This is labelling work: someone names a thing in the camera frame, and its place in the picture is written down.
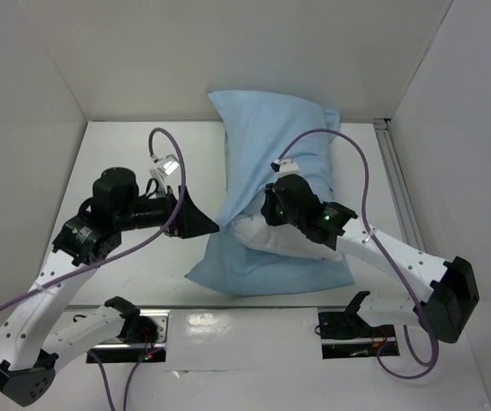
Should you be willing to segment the white pillow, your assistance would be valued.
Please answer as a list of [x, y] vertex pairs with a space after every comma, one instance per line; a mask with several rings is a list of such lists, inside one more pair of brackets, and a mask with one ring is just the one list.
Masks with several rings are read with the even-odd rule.
[[299, 229], [284, 224], [269, 226], [260, 214], [238, 216], [231, 222], [233, 234], [247, 248], [299, 259], [343, 261], [344, 257], [309, 240]]

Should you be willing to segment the blue green pillowcase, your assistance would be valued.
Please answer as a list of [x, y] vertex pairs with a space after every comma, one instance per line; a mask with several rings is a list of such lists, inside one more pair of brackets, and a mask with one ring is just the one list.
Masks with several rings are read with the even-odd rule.
[[245, 247], [233, 234], [238, 216], [260, 214], [264, 189], [275, 182], [271, 163], [282, 152], [299, 166], [315, 195], [333, 201], [326, 129], [340, 129], [340, 114], [304, 98], [274, 92], [225, 90], [208, 94], [225, 126], [227, 192], [203, 259], [186, 278], [227, 295], [287, 295], [353, 284], [344, 257], [332, 262], [299, 259]]

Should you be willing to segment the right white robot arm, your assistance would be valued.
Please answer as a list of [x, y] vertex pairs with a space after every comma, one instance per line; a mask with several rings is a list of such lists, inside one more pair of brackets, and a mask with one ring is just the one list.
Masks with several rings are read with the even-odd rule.
[[455, 343], [459, 339], [480, 300], [468, 260], [446, 260], [375, 228], [365, 229], [353, 210], [319, 200], [297, 174], [268, 183], [264, 193], [261, 214], [268, 225], [291, 226], [307, 245], [354, 256], [396, 277], [413, 292], [409, 301], [386, 301], [368, 291], [358, 293], [344, 316], [348, 332], [362, 336], [377, 325], [419, 324], [438, 341]]

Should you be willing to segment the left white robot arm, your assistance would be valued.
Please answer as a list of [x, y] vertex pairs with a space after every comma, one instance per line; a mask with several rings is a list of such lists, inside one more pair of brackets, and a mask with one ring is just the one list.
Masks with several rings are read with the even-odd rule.
[[158, 326], [133, 303], [116, 296], [71, 326], [53, 327], [75, 294], [106, 264], [122, 233], [158, 228], [182, 239], [214, 234], [219, 226], [199, 210], [185, 186], [140, 194], [135, 173], [109, 168], [93, 195], [52, 243], [44, 267], [0, 327], [0, 392], [22, 407], [42, 397], [72, 360], [111, 339], [154, 345]]

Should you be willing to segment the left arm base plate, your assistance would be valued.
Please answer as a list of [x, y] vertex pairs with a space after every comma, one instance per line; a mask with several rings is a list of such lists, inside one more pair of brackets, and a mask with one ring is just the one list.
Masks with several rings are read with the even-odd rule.
[[109, 338], [92, 348], [105, 364], [133, 364], [166, 361], [170, 311], [141, 309], [138, 324], [125, 337]]

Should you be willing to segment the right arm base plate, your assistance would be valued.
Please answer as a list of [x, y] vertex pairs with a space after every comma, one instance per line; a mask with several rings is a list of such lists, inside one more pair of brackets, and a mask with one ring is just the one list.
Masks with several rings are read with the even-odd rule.
[[379, 348], [382, 356], [400, 356], [392, 325], [372, 327], [345, 311], [319, 311], [314, 333], [324, 360], [376, 357]]

